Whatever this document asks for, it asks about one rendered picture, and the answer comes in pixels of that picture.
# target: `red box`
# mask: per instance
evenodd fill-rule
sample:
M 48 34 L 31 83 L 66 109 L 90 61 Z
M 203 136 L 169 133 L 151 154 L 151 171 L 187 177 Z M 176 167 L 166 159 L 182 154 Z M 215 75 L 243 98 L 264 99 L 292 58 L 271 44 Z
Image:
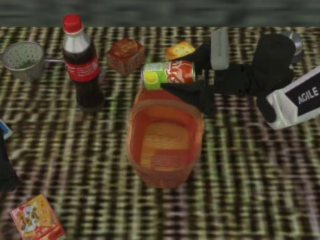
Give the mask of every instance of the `red box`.
M 42 194 L 10 212 L 23 240 L 59 240 L 65 231 Z
M 145 47 L 125 37 L 107 51 L 106 58 L 110 68 L 128 76 L 145 61 Z

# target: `orange plastic bin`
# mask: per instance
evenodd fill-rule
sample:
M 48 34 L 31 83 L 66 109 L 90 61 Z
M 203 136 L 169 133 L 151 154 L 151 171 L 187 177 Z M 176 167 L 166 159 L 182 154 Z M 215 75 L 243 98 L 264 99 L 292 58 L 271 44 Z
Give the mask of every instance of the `orange plastic bin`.
M 142 181 L 156 188 L 184 183 L 198 161 L 203 115 L 164 90 L 142 87 L 128 122 L 126 152 Z

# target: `gray mesh colander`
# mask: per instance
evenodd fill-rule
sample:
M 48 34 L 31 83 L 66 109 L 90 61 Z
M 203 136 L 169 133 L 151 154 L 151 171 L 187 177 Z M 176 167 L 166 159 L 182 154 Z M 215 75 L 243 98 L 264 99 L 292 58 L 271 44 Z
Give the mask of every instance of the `gray mesh colander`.
M 40 79 L 44 62 L 64 62 L 62 59 L 45 58 L 44 49 L 34 41 L 21 41 L 8 46 L 1 58 L 2 65 L 23 82 Z

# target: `soda bottle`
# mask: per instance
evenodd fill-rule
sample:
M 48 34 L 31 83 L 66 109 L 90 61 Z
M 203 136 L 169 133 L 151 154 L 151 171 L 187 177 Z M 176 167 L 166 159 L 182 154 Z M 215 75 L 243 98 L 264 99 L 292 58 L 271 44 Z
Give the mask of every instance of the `soda bottle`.
M 68 14 L 63 18 L 63 58 L 69 78 L 75 85 L 76 102 L 85 113 L 99 111 L 105 103 L 99 85 L 100 66 L 93 41 L 84 33 L 80 17 Z

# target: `striped tablecloth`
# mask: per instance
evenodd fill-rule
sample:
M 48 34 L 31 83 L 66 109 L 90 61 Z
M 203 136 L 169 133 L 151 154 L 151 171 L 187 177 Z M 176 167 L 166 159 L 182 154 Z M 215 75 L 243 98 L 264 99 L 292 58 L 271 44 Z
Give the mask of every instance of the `striped tablecloth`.
M 39 82 L 23 84 L 0 67 L 0 118 L 14 131 L 6 141 L 23 184 L 0 195 L 0 239 L 20 239 L 9 211 L 47 196 L 68 240 L 312 240 L 320 238 L 320 119 L 270 129 L 254 99 L 215 96 L 205 119 L 201 159 L 177 189 L 144 185 L 125 154 L 127 116 L 141 85 L 137 69 L 122 77 L 105 52 L 127 36 L 146 47 L 147 61 L 186 39 L 195 47 L 213 28 L 87 28 L 105 72 L 104 109 L 76 107 L 63 64 L 51 63 Z M 230 58 L 250 63 L 263 33 L 290 28 L 229 28 Z M 305 58 L 296 76 L 319 64 L 320 28 L 295 28 Z M 61 57 L 61 28 L 0 28 L 0 51 L 34 40 Z

